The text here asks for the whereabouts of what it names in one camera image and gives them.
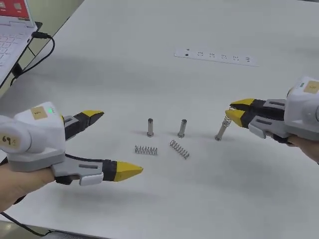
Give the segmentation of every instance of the laptop keyboard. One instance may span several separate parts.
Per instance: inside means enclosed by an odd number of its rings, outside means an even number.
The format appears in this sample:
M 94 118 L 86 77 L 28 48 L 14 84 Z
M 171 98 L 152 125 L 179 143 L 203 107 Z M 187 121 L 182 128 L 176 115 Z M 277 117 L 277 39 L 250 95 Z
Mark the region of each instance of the laptop keyboard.
M 7 59 L 14 53 L 17 46 L 25 38 L 24 33 L 0 33 L 0 66 L 5 66 Z

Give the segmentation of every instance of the laptop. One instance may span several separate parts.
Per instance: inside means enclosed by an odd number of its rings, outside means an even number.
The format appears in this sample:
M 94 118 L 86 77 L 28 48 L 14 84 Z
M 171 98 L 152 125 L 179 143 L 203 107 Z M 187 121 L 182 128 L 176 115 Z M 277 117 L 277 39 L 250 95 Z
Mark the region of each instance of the laptop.
M 0 86 L 37 30 L 27 0 L 0 0 Z

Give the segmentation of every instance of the gray floor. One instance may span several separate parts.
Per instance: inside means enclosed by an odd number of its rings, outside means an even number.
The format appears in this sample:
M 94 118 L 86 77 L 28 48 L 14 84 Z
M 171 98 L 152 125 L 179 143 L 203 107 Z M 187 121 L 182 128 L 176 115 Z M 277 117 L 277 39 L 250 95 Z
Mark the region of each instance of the gray floor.
M 84 0 L 29 0 L 28 2 L 33 19 L 43 23 L 41 31 L 54 35 L 83 1 Z M 46 41 L 44 40 L 35 40 L 31 43 L 30 48 L 37 54 L 45 44 Z M 26 67 L 33 58 L 34 56 L 32 53 L 26 51 L 20 60 L 20 64 L 22 67 Z M 5 86 L 0 89 L 0 96 L 3 95 L 7 88 L 8 86 Z M 33 229 L 39 233 L 47 232 L 46 229 Z M 32 235 L 28 231 L 21 229 L 14 224 L 0 222 L 0 238 L 35 239 L 39 237 Z

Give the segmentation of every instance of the usb cable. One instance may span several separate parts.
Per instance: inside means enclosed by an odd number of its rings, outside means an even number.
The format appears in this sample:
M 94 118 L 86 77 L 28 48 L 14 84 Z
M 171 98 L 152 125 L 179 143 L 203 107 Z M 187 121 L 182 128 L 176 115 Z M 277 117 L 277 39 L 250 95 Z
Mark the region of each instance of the usb cable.
M 53 51 L 54 51 L 54 49 L 55 49 L 55 41 L 54 41 L 53 37 L 50 36 L 49 34 L 35 31 L 35 32 L 32 33 L 31 36 L 32 36 L 33 38 L 35 38 L 35 39 L 50 39 L 50 40 L 52 41 L 52 48 L 51 48 L 50 52 L 49 52 L 46 56 L 44 56 L 41 60 L 39 60 L 37 63 L 35 63 L 33 66 L 29 67 L 28 69 L 22 71 L 20 75 L 14 77 L 14 78 L 11 80 L 11 82 L 10 82 L 10 86 L 13 85 L 13 82 L 14 82 L 19 76 L 21 76 L 21 75 L 23 75 L 24 73 L 27 73 L 28 71 L 32 70 L 34 67 L 38 66 L 42 61 L 44 61 L 46 58 L 48 58 L 48 57 L 53 53 Z

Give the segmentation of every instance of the human hand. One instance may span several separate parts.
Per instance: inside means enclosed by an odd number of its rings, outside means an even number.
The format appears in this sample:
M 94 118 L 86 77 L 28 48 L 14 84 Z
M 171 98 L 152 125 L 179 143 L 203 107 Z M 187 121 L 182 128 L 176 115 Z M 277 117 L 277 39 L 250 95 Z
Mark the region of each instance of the human hand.
M 319 163 L 319 142 L 291 136 L 288 142 L 301 149 L 301 151 L 316 163 Z
M 15 201 L 53 182 L 54 175 L 49 168 L 34 172 L 13 172 L 9 164 L 0 166 L 0 212 L 11 207 Z

